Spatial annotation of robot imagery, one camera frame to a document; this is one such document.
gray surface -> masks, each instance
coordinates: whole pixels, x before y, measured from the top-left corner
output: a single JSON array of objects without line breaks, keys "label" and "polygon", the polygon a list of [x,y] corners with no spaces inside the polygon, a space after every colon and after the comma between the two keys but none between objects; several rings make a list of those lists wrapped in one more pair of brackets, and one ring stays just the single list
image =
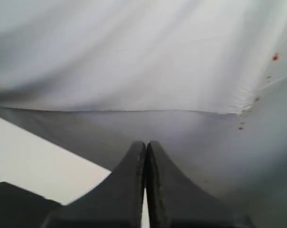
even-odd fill
[{"label": "gray surface", "polygon": [[0,117],[110,170],[131,141],[158,140],[189,178],[257,227],[287,228],[287,83],[241,116],[0,108]]}]

black plastic part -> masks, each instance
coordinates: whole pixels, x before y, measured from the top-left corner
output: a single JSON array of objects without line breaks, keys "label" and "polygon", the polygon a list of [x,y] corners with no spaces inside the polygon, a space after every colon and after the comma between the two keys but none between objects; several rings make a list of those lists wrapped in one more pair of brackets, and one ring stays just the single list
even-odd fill
[{"label": "black plastic part", "polygon": [[115,170],[86,195],[54,211],[43,228],[139,228],[146,148],[134,142]]},{"label": "black plastic part", "polygon": [[40,228],[60,204],[6,182],[0,183],[0,228]]},{"label": "black plastic part", "polygon": [[148,145],[145,164],[151,228],[254,228],[244,216],[193,184],[161,145]]}]

white fabric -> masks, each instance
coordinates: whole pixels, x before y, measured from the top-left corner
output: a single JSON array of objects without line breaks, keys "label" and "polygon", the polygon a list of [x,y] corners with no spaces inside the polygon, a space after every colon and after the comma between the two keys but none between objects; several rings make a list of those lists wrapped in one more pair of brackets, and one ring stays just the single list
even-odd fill
[{"label": "white fabric", "polygon": [[287,0],[0,1],[0,105],[239,113],[286,26]]}]

white surface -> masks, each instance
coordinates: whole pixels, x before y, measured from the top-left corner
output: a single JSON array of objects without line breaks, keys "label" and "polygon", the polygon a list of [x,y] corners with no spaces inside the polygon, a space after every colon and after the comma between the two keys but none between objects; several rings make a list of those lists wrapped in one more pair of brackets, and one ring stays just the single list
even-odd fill
[{"label": "white surface", "polygon": [[0,1],[0,105],[239,113],[287,25],[287,0],[44,4]]},{"label": "white surface", "polygon": [[[0,119],[0,182],[68,204],[109,174],[107,169]],[[148,227],[146,197],[142,227]]]}]

red stain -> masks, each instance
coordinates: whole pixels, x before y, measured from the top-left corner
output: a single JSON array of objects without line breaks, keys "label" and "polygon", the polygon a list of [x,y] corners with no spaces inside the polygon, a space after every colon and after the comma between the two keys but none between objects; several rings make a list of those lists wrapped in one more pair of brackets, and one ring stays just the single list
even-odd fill
[{"label": "red stain", "polygon": [[275,55],[272,58],[273,61],[279,60],[279,53],[275,53]]}]

